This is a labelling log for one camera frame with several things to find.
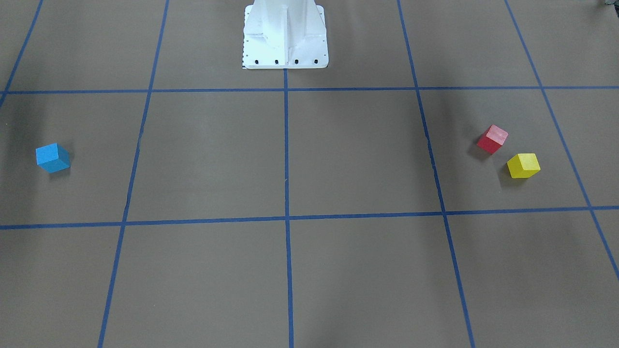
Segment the white pedestal column base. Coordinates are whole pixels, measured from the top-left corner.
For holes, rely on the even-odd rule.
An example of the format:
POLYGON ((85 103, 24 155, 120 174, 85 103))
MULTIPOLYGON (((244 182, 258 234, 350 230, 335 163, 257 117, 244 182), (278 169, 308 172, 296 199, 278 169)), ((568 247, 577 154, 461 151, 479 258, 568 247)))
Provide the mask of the white pedestal column base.
POLYGON ((329 65, 325 11, 313 0, 255 0, 245 7, 242 68, 329 65))

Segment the blue wooden cube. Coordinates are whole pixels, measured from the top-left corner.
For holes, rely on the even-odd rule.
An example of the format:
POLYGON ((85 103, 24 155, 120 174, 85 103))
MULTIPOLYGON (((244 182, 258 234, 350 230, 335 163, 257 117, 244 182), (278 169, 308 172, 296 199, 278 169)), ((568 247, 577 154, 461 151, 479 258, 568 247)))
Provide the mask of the blue wooden cube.
POLYGON ((71 166, 69 152, 58 143, 36 148, 35 156, 37 165, 51 174, 71 166))

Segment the red wooden cube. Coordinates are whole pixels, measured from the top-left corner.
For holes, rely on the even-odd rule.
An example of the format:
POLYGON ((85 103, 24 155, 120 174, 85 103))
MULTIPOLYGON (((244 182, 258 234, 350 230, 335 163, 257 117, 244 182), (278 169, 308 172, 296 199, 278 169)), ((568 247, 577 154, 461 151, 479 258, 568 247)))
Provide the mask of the red wooden cube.
POLYGON ((479 137, 477 147, 489 154, 495 154, 508 139, 509 133, 498 127, 490 125, 488 129, 479 137))

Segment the yellow wooden cube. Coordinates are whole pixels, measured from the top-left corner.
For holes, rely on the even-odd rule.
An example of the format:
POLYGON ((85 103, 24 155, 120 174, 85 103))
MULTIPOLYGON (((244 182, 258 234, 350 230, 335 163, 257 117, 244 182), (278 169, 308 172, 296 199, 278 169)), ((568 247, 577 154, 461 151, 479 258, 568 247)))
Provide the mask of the yellow wooden cube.
POLYGON ((506 165, 510 177, 514 179, 530 178, 540 172, 540 164, 535 153, 515 154, 506 165))

